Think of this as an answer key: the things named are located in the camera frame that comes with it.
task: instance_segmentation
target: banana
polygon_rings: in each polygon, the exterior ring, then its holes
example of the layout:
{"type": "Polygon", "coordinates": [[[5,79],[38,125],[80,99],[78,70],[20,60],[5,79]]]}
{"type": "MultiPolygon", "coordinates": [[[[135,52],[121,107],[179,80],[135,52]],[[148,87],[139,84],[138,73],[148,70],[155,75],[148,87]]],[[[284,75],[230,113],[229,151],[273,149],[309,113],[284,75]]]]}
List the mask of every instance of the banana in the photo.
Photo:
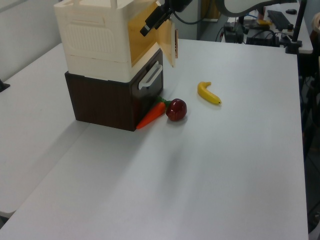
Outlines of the banana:
{"type": "Polygon", "coordinates": [[[212,104],[221,104],[221,100],[218,96],[214,95],[212,92],[210,92],[207,87],[211,85],[210,81],[204,82],[201,81],[198,84],[198,94],[200,97],[202,97],[204,100],[207,100],[209,103],[212,104]]]}

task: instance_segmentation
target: apple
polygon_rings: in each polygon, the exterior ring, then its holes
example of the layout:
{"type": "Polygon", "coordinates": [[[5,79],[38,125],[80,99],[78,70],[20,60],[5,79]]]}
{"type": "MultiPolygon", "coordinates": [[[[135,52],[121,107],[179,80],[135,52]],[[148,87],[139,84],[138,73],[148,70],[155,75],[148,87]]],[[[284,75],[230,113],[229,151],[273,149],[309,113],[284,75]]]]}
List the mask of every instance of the apple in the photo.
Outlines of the apple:
{"type": "Polygon", "coordinates": [[[187,104],[179,98],[173,99],[167,107],[165,114],[171,121],[179,121],[187,114],[187,104]]]}

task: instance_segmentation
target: black cable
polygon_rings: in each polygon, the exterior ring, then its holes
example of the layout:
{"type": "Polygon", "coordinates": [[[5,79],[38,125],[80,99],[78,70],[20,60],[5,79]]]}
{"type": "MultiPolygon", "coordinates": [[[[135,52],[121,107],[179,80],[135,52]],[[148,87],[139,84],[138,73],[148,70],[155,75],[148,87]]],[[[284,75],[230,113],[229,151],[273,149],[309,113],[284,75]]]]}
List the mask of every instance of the black cable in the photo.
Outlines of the black cable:
{"type": "Polygon", "coordinates": [[[176,17],[176,19],[178,19],[180,22],[182,22],[182,23],[184,23],[184,24],[188,24],[188,25],[194,25],[194,24],[200,23],[200,22],[203,21],[205,18],[207,18],[208,14],[209,14],[209,12],[210,12],[210,10],[211,10],[212,4],[213,4],[213,0],[210,0],[208,10],[206,11],[204,17],[202,17],[202,18],[200,18],[199,20],[194,21],[194,22],[187,22],[187,21],[182,20],[182,19],[176,14],[176,11],[174,10],[173,5],[172,5],[172,0],[169,0],[169,6],[170,6],[170,8],[171,8],[171,10],[172,10],[173,15],[176,17]]]}
{"type": "MultiPolygon", "coordinates": [[[[273,34],[272,32],[270,32],[264,39],[267,39],[267,37],[270,35],[270,34],[273,34]]],[[[283,33],[283,32],[274,32],[275,35],[278,35],[278,34],[284,34],[286,36],[288,36],[288,34],[286,33],[283,33]]]]}
{"type": "Polygon", "coordinates": [[[224,27],[221,27],[220,30],[218,31],[218,34],[216,35],[216,38],[215,38],[215,42],[217,41],[218,36],[219,36],[219,33],[220,33],[220,31],[221,31],[223,28],[224,28],[224,27]]]}

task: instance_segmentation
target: black device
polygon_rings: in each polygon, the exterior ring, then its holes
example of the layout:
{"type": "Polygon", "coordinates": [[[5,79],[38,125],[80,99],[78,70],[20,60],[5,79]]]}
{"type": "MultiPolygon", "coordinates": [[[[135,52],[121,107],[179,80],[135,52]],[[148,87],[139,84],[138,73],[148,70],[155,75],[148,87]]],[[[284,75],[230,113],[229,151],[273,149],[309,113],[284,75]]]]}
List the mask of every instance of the black device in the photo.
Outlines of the black device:
{"type": "Polygon", "coordinates": [[[157,6],[156,9],[145,20],[144,27],[140,30],[143,36],[146,36],[151,29],[158,29],[164,21],[170,18],[175,12],[182,12],[192,0],[165,0],[163,5],[157,6]]]}
{"type": "Polygon", "coordinates": [[[10,87],[10,84],[3,83],[0,79],[0,93],[10,87]]]}
{"type": "Polygon", "coordinates": [[[272,20],[275,27],[279,31],[282,31],[283,29],[293,28],[293,25],[281,11],[268,10],[268,17],[272,20]]]}
{"type": "Polygon", "coordinates": [[[299,48],[302,47],[302,42],[298,41],[298,36],[300,32],[301,23],[305,14],[306,6],[308,0],[301,0],[300,7],[298,11],[298,16],[296,17],[296,22],[293,30],[292,39],[281,39],[280,43],[285,45],[285,53],[287,54],[298,54],[299,48]]]}
{"type": "Polygon", "coordinates": [[[259,45],[269,47],[279,47],[279,37],[275,35],[273,31],[250,29],[246,43],[248,45],[259,45]]]}
{"type": "Polygon", "coordinates": [[[288,10],[286,10],[285,12],[286,12],[287,14],[291,14],[291,15],[297,14],[297,10],[295,10],[295,9],[288,9],[288,10]]]}
{"type": "Polygon", "coordinates": [[[223,34],[226,43],[242,44],[244,41],[243,26],[239,23],[226,22],[223,26],[223,34]]]}

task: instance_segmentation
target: drawer handle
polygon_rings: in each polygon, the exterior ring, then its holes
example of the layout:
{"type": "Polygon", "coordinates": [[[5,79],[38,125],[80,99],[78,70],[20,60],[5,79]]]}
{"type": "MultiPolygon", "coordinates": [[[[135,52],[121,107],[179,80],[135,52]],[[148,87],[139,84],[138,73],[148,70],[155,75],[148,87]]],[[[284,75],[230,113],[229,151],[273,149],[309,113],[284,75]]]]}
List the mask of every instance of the drawer handle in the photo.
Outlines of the drawer handle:
{"type": "Polygon", "coordinates": [[[159,64],[159,61],[156,61],[156,63],[152,66],[152,68],[146,73],[146,75],[139,82],[139,86],[138,86],[139,90],[142,89],[143,87],[146,87],[146,88],[150,87],[151,84],[159,76],[162,69],[163,69],[162,65],[159,64]]]}

